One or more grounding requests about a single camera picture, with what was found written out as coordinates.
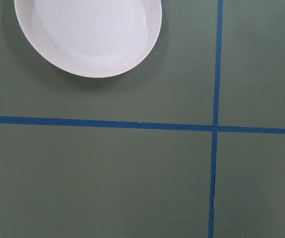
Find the pink plate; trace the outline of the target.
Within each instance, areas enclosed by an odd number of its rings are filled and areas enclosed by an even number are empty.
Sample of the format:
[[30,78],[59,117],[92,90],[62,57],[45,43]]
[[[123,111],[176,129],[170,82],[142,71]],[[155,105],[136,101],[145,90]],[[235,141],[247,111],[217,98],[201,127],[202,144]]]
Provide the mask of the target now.
[[106,78],[139,65],[162,25],[159,0],[16,0],[19,26],[49,63],[74,75]]

